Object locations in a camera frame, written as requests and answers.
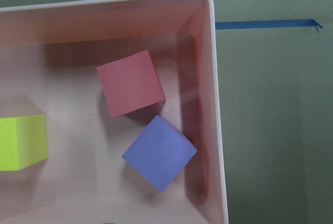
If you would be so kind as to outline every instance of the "yellow cube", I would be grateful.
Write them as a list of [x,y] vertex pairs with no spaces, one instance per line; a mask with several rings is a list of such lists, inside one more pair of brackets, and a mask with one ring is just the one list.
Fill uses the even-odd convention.
[[45,115],[0,118],[0,171],[20,170],[47,158]]

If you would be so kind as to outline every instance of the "cube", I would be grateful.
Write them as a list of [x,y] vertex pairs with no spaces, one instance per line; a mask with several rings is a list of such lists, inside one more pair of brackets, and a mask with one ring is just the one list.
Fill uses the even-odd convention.
[[164,92],[147,50],[97,67],[113,117],[164,102]]
[[196,152],[183,133],[157,115],[122,157],[162,192]]
[[45,115],[0,118],[0,171],[20,170],[47,158]]

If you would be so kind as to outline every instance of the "blue cube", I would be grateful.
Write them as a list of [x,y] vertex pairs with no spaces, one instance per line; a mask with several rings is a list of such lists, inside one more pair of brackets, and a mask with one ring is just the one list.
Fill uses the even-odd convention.
[[122,157],[162,192],[196,152],[183,133],[157,115]]

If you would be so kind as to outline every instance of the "blue tape strip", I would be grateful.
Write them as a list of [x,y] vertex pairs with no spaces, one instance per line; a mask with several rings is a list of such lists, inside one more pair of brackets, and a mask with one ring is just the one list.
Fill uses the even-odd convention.
[[249,28],[297,28],[297,27],[320,27],[317,21],[307,20],[264,20],[264,21],[239,21],[239,22],[216,22],[216,30],[225,29],[249,29]]

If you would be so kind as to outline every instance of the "white container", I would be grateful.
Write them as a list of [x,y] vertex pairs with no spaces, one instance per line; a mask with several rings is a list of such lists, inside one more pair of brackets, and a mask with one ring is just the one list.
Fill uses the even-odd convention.
[[[166,103],[111,118],[95,67],[148,49]],[[0,115],[47,115],[49,159],[0,172],[0,223],[228,223],[212,0],[0,9]],[[198,153],[163,192],[121,155],[160,113]]]

